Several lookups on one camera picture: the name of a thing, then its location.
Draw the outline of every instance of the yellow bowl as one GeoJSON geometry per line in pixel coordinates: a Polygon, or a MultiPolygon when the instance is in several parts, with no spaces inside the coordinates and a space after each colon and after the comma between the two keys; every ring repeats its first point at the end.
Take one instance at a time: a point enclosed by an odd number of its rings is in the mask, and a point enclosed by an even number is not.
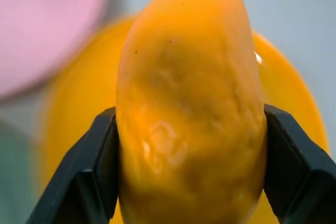
{"type": "MultiPolygon", "coordinates": [[[[129,17],[103,29],[56,78],[41,150],[41,188],[45,188],[66,151],[89,128],[95,116],[115,105],[119,57],[134,19],[129,17]]],[[[257,32],[254,40],[267,103],[290,112],[313,141],[329,152],[322,118],[302,78],[257,32]]],[[[122,224],[119,206],[111,223],[122,224]]],[[[265,194],[249,223],[278,223],[265,194]]]]}

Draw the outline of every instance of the pink plate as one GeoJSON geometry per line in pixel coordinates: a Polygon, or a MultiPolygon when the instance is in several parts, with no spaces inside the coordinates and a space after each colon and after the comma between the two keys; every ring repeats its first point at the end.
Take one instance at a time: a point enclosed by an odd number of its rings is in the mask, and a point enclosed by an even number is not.
{"type": "Polygon", "coordinates": [[[0,0],[0,98],[55,74],[97,28],[106,0],[0,0]]]}

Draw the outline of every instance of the teal object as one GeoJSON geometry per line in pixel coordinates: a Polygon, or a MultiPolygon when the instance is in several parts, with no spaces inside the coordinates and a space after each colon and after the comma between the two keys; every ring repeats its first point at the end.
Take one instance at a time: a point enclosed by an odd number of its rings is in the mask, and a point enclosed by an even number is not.
{"type": "Polygon", "coordinates": [[[24,224],[37,202],[37,143],[0,122],[0,224],[24,224]]]}

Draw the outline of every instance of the mango skin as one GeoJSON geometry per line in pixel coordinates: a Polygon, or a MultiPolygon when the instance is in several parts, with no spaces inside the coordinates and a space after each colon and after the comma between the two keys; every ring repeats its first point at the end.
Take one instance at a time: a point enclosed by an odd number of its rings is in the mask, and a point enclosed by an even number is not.
{"type": "Polygon", "coordinates": [[[266,118],[243,0],[153,0],[117,81],[125,224],[245,223],[266,168],[266,118]]]}

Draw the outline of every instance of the gray background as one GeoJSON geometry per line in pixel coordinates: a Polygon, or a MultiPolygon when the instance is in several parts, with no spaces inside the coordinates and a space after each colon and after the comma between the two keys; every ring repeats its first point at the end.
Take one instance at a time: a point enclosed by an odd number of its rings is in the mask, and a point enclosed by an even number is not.
{"type": "MultiPolygon", "coordinates": [[[[110,0],[104,22],[141,10],[150,0],[110,0]]],[[[335,0],[245,0],[254,29],[277,46],[300,71],[318,103],[336,154],[335,0]]],[[[41,115],[47,108],[49,82],[0,103],[0,118],[27,133],[39,135],[41,115]]]]}

